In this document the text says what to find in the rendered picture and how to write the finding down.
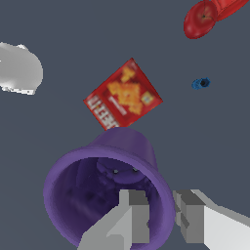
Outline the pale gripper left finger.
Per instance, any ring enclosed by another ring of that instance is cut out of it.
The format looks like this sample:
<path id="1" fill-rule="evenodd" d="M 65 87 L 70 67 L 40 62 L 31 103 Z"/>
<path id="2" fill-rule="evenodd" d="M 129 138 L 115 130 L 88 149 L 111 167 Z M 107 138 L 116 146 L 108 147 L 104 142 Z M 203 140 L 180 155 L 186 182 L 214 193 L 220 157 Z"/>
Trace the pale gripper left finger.
<path id="1" fill-rule="evenodd" d="M 83 233 L 77 250 L 131 250 L 149 243 L 149 204 L 143 190 L 122 189 L 119 204 Z"/>

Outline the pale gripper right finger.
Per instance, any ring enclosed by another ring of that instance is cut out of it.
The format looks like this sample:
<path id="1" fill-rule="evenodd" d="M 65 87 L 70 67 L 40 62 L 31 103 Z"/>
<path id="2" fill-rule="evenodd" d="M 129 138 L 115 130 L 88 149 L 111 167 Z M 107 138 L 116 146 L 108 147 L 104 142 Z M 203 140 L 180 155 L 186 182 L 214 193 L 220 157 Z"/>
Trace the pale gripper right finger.
<path id="1" fill-rule="evenodd" d="M 199 189 L 174 190 L 176 224 L 186 243 L 210 250 L 250 250 L 250 218 L 214 203 Z"/>

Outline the small blue object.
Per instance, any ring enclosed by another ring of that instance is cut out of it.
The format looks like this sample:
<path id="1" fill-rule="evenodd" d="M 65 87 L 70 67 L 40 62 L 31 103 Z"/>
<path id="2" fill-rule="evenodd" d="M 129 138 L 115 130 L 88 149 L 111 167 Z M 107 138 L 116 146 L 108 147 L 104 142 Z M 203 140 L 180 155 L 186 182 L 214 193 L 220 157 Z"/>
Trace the small blue object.
<path id="1" fill-rule="evenodd" d="M 191 87 L 194 90 L 199 90 L 202 88 L 206 88 L 210 85 L 211 81 L 208 77 L 206 78 L 200 78 L 200 79 L 196 79 L 192 82 Z"/>

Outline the white rounded object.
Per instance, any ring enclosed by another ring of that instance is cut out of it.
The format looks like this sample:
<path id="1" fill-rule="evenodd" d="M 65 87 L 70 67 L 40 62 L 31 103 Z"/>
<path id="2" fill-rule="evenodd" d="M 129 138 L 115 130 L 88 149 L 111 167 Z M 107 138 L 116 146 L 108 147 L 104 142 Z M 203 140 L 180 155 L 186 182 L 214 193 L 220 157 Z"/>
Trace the white rounded object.
<path id="1" fill-rule="evenodd" d="M 0 42 L 0 88 L 5 92 L 34 95 L 43 80 L 38 58 L 24 45 Z"/>

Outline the red plastic object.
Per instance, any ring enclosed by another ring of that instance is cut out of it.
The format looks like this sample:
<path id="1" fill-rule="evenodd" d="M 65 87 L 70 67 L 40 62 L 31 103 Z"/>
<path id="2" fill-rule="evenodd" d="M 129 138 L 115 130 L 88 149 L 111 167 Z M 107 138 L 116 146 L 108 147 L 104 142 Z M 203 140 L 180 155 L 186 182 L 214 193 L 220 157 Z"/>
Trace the red plastic object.
<path id="1" fill-rule="evenodd" d="M 249 0 L 211 0 L 217 8 L 217 21 L 231 16 L 242 8 Z"/>

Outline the purple plastic cup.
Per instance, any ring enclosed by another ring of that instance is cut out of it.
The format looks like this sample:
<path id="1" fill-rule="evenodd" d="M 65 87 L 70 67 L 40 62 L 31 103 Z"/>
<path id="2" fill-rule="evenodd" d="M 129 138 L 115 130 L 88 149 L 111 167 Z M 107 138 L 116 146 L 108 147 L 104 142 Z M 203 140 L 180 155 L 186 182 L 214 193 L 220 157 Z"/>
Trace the purple plastic cup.
<path id="1" fill-rule="evenodd" d="M 60 158 L 46 177 L 44 204 L 56 229 L 77 246 L 118 204 L 122 189 L 144 191 L 149 203 L 149 242 L 134 243 L 131 250 L 157 250 L 173 229 L 175 202 L 152 145 L 131 128 L 111 128 Z"/>

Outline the red cracker box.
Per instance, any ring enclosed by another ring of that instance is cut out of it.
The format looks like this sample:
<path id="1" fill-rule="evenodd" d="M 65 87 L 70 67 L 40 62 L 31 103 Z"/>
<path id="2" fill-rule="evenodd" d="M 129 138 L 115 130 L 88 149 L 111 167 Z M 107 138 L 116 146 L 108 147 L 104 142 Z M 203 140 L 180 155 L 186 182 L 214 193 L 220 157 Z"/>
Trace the red cracker box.
<path id="1" fill-rule="evenodd" d="M 133 58 L 84 100 L 105 130 L 128 127 L 162 103 L 161 97 Z"/>

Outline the red apple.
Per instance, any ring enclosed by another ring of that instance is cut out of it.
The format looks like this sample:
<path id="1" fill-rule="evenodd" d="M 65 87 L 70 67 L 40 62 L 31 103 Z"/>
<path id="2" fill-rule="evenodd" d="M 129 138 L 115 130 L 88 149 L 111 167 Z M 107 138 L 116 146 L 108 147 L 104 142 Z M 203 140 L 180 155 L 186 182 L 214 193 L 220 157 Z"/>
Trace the red apple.
<path id="1" fill-rule="evenodd" d="M 217 21 L 217 7 L 211 0 L 201 0 L 188 12 L 184 20 L 184 33 L 188 39 L 206 35 Z"/>

